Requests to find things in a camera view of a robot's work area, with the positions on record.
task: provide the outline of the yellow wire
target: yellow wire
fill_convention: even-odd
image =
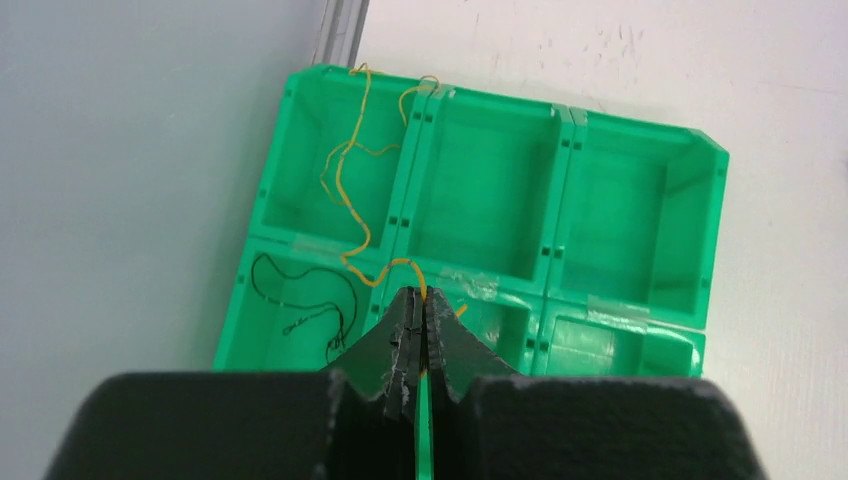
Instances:
[[[321,171],[321,176],[320,176],[321,186],[324,188],[324,191],[327,192],[327,195],[330,197],[330,200],[334,204],[342,206],[342,207],[345,206],[345,204],[343,202],[339,201],[339,200],[336,200],[336,197],[333,195],[333,192],[330,191],[330,187],[327,186],[327,182],[324,181],[324,176],[327,175],[327,170],[330,169],[330,160],[333,158],[333,155],[335,155],[336,152],[341,150],[342,147],[347,145],[347,143],[348,143],[347,141],[342,142],[342,143],[338,144],[336,146],[336,148],[334,148],[330,151],[330,154],[327,155],[327,160],[324,161],[324,170]],[[374,157],[379,157],[379,156],[383,155],[384,153],[388,152],[389,150],[391,150],[393,148],[400,148],[400,145],[398,145],[397,143],[393,143],[391,145],[386,145],[385,147],[383,147],[382,150],[378,150],[378,151],[375,152],[374,150],[371,150],[370,148],[366,147],[365,145],[362,145],[359,142],[356,143],[356,146],[365,150],[369,155],[372,155]]]
[[[418,267],[418,265],[414,261],[412,261],[408,258],[396,258],[396,259],[392,260],[391,262],[389,262],[388,265],[383,267],[383,270],[380,272],[380,275],[378,275],[377,278],[373,281],[369,280],[365,275],[363,275],[362,272],[358,268],[356,268],[356,266],[354,266],[350,262],[348,262],[349,257],[359,255],[366,248],[368,248],[368,245],[371,243],[371,230],[368,228],[368,225],[365,223],[365,221],[362,220],[362,217],[359,216],[359,213],[357,213],[356,209],[353,208],[353,204],[351,203],[350,198],[347,196],[347,192],[345,192],[345,189],[342,186],[342,170],[344,168],[345,157],[347,156],[347,154],[353,149],[353,147],[357,143],[356,137],[359,136],[359,130],[362,128],[362,119],[365,117],[365,106],[368,104],[368,94],[371,91],[371,70],[368,68],[367,64],[363,63],[358,68],[351,70],[350,74],[356,75],[357,73],[361,73],[361,72],[365,73],[365,92],[362,95],[362,104],[359,107],[359,118],[356,119],[356,125],[353,127],[353,134],[350,136],[350,140],[348,140],[347,145],[342,150],[342,153],[339,156],[339,164],[336,167],[336,189],[338,189],[339,196],[342,198],[343,204],[345,206],[347,206],[347,209],[350,211],[350,214],[353,217],[353,219],[356,220],[356,223],[358,223],[359,226],[362,227],[362,231],[365,232],[365,241],[362,243],[362,245],[354,248],[353,250],[342,253],[339,256],[339,258],[341,259],[342,263],[344,264],[344,266],[348,270],[350,270],[354,275],[359,277],[359,280],[362,281],[362,283],[364,283],[365,285],[368,285],[369,287],[372,287],[372,288],[376,287],[380,283],[382,283],[383,279],[386,276],[386,273],[388,273],[388,271],[392,267],[394,267],[395,265],[401,265],[401,264],[409,265],[409,266],[412,267],[413,270],[415,270],[415,274],[418,276],[418,283],[419,283],[419,286],[421,287],[421,299],[426,300],[427,299],[427,280],[424,278],[424,272],[421,271],[421,269]],[[328,158],[332,157],[333,153],[335,153],[335,151],[330,152],[330,156]]]
[[[409,122],[406,118],[406,112],[403,111],[403,99],[412,92],[420,92],[421,90],[425,89],[438,90],[439,87],[441,87],[442,85],[442,82],[439,80],[439,77],[435,75],[424,75],[423,77],[421,77],[421,80],[424,80],[425,78],[432,78],[433,80],[435,80],[436,86],[434,87],[432,85],[416,85],[414,87],[407,88],[406,91],[400,94],[400,98],[398,99],[398,110],[400,110],[400,118],[403,119],[404,127],[406,127]]]

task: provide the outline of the white table surface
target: white table surface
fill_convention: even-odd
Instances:
[[[848,2],[372,1],[358,60],[723,145],[704,376],[771,478],[845,478]]]
[[[208,369],[303,0],[0,0],[0,479],[106,377]]]

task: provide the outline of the black wire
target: black wire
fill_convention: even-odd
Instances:
[[[310,273],[317,271],[330,273],[344,280],[345,283],[347,283],[347,286],[350,288],[350,293],[353,295],[353,319],[350,321],[350,323],[348,323],[347,328],[345,328],[344,313],[342,312],[342,309],[338,306],[338,304],[335,302],[323,302],[315,305],[297,305],[294,303],[283,302],[282,300],[271,297],[270,295],[267,295],[265,292],[261,291],[256,285],[256,264],[258,264],[259,261],[263,258],[268,260],[268,263],[271,264],[271,266],[274,268],[278,275],[287,280],[300,280],[301,278],[309,275]],[[301,317],[293,324],[285,327],[283,329],[283,335],[289,335],[292,331],[294,331],[295,328],[303,325],[304,323],[312,319],[318,318],[327,312],[335,311],[336,313],[338,313],[339,329],[335,333],[335,335],[330,337],[330,340],[327,342],[327,348],[324,350],[324,358],[327,360],[327,363],[330,363],[330,350],[347,349],[345,342],[347,341],[347,337],[350,334],[350,331],[353,329],[354,323],[356,323],[356,312],[359,310],[359,299],[356,296],[356,290],[353,288],[353,283],[351,283],[349,278],[339,273],[338,270],[333,270],[331,268],[326,267],[310,267],[304,270],[299,275],[289,275],[283,272],[280,267],[277,266],[276,262],[274,262],[274,259],[271,258],[270,255],[268,255],[267,253],[262,253],[253,260],[253,264],[250,266],[250,283],[251,285],[253,285],[253,290],[256,292],[256,294],[262,297],[262,299],[268,303],[273,303],[280,307],[294,308],[297,310],[313,310],[316,308],[321,308],[320,311],[311,313],[305,317]]]

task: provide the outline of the green plastic tray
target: green plastic tray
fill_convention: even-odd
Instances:
[[[539,375],[701,375],[704,335],[555,300],[545,302]]]
[[[441,288],[454,310],[467,305],[460,317],[462,325],[519,372],[529,374],[537,349],[541,298],[516,295],[500,289],[483,276],[464,277],[456,272],[444,276],[428,275],[427,284]],[[396,267],[386,282],[387,292],[397,292],[407,285],[417,285],[414,273]],[[392,297],[383,298],[382,314]]]
[[[700,375],[727,152],[697,130],[447,85],[408,95],[404,127],[398,99],[421,84],[373,76],[358,140],[401,148],[347,157],[345,187],[373,234],[354,263],[376,276],[392,258],[414,259],[455,308],[468,305],[463,324],[524,373]],[[303,313],[253,290],[262,253],[293,273],[321,266],[351,280],[348,344],[398,288],[418,285],[399,266],[370,289],[338,258],[363,233],[319,175],[350,138],[364,85],[330,66],[289,78],[215,368],[326,364],[337,318],[282,335]],[[292,303],[352,301],[332,274],[260,277]]]
[[[361,258],[377,263],[390,260],[429,92],[413,92],[404,98],[408,128],[403,125],[398,99],[419,84],[409,78],[372,75],[357,142],[374,151],[391,144],[402,148],[379,157],[354,148],[345,159],[344,188],[372,234]],[[319,65],[289,77],[251,218],[251,235],[330,253],[362,243],[361,228],[347,208],[329,198],[320,176],[327,155],[350,139],[364,89],[365,74],[351,75],[341,67]],[[336,198],[338,158],[336,154],[325,175]]]
[[[548,295],[704,328],[727,152],[697,130],[571,112]]]
[[[257,258],[259,260],[255,263],[253,278],[257,288],[254,288],[251,268]],[[274,265],[286,275],[303,276],[285,279],[277,273]],[[357,262],[357,266],[366,275],[374,275],[380,268],[363,262]],[[336,335],[339,328],[337,313],[322,307],[308,310],[281,307],[269,302],[263,294],[290,305],[312,306],[334,302],[345,314],[345,321],[349,322],[354,299],[344,279],[351,282],[356,292],[356,319],[347,337],[347,344],[350,345],[362,336],[366,324],[376,323],[376,319],[367,318],[376,315],[369,305],[373,303],[374,310],[377,309],[384,289],[372,290],[366,287],[345,270],[335,257],[293,249],[277,242],[248,239],[213,368],[318,370],[324,367],[327,364],[327,342]],[[283,333],[286,327],[311,314],[317,316],[293,329],[288,335]],[[333,360],[338,354],[338,351],[330,351],[329,359]]]
[[[550,103],[444,87],[427,103],[395,256],[425,272],[484,272],[541,294],[571,114]]]

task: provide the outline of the storage bin compartment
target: storage bin compartment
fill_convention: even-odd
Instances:
[[[357,142],[375,152],[394,147],[380,156],[356,147],[345,157],[342,183],[371,229],[373,249],[383,246],[393,191],[398,195],[398,211],[394,215],[400,213],[403,203],[409,166],[401,166],[401,147],[409,148],[411,156],[418,130],[413,127],[416,133],[407,137],[398,100],[404,91],[418,84],[414,79],[372,74]],[[338,203],[341,198],[335,179],[342,150],[333,155],[324,175],[335,203],[322,187],[320,176],[328,154],[351,138],[364,93],[365,74],[351,75],[339,67],[314,67],[289,79],[257,200],[263,209],[259,216],[262,227],[283,228],[351,245],[362,243],[362,229],[348,209]],[[420,117],[413,113],[413,104],[427,95],[413,92],[404,97],[408,117]],[[418,123],[418,119],[410,121],[410,125]],[[391,244],[394,234],[387,238]]]
[[[371,288],[337,259],[304,257],[283,245],[249,240],[215,368],[320,369],[362,335],[371,297]],[[340,328],[344,345],[338,342]]]
[[[703,327],[727,152],[697,131],[584,114],[553,285],[694,315],[684,323]]]
[[[389,306],[399,288],[418,286],[417,277],[402,271],[403,268],[396,267],[389,274],[382,311]],[[491,290],[469,293],[465,289],[467,284],[463,286],[455,279],[436,275],[428,275],[427,284],[441,288],[454,311],[467,306],[460,316],[462,325],[513,368],[529,373],[539,331],[540,300],[529,296],[503,295]]]
[[[546,375],[700,376],[703,335],[548,302]]]
[[[413,217],[409,254],[533,280],[546,213],[558,207],[556,201],[549,207],[548,197],[559,111],[463,89],[431,98],[427,111],[421,137],[427,145],[415,159],[421,187],[404,207]]]

